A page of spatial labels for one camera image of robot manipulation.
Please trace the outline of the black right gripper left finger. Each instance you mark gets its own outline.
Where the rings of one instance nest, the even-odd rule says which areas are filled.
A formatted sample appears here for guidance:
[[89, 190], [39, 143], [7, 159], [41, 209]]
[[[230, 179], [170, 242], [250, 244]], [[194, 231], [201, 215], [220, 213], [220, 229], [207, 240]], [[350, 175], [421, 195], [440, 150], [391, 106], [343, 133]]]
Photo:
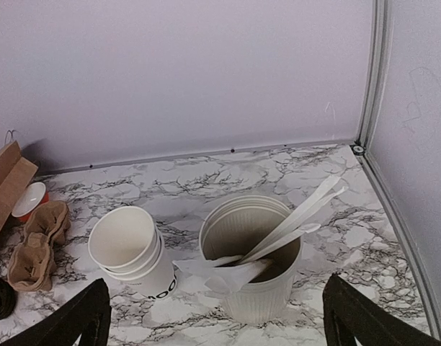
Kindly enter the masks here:
[[109, 289], [97, 279], [10, 345], [106, 345], [111, 322]]

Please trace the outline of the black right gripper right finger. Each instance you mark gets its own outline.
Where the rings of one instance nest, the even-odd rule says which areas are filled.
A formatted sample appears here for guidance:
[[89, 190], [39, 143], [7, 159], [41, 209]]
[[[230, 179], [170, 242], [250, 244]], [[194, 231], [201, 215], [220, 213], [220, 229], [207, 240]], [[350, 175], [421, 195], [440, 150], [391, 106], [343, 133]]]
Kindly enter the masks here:
[[328, 345], [441, 345], [382, 310], [336, 274], [327, 281], [322, 298]]

